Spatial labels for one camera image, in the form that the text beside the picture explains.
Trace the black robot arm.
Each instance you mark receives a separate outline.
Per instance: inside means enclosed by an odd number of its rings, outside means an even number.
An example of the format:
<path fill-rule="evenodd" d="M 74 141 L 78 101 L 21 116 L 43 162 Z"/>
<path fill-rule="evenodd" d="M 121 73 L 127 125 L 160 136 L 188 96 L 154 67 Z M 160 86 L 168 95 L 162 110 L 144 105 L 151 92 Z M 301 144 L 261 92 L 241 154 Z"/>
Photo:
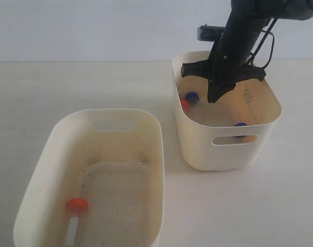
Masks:
<path fill-rule="evenodd" d="M 208 81 L 207 101 L 217 102 L 236 83 L 264 80 L 266 65 L 253 65 L 277 20 L 305 21 L 313 17 L 313 1 L 231 1 L 224 27 L 202 25 L 199 41 L 213 42 L 206 60 L 184 63 L 181 76 L 198 76 Z"/>

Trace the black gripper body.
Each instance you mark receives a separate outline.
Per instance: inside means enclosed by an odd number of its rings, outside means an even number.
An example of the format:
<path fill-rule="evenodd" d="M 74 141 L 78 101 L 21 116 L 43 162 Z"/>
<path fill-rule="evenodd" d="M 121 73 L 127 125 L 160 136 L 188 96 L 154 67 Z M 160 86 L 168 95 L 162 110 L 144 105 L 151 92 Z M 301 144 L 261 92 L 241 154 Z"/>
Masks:
<path fill-rule="evenodd" d="M 223 51 L 219 44 L 210 50 L 189 51 L 181 54 L 181 78 L 204 79 L 209 89 L 233 89 L 238 82 L 245 80 L 263 81 L 265 69 L 240 60 L 239 53 L 231 55 Z"/>

